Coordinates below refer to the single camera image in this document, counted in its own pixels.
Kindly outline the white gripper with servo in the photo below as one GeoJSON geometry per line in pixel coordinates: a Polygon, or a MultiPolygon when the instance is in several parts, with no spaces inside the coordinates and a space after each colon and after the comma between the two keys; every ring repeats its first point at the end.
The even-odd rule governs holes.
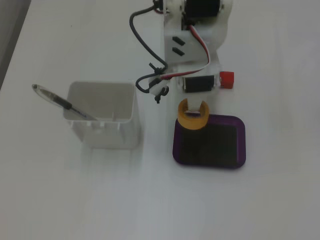
{"type": "Polygon", "coordinates": [[[211,63],[199,72],[175,77],[174,99],[182,100],[190,95],[200,97],[187,99],[187,111],[199,112],[203,101],[201,95],[208,95],[216,87],[220,86],[221,70],[222,66],[220,63],[211,63]]]}

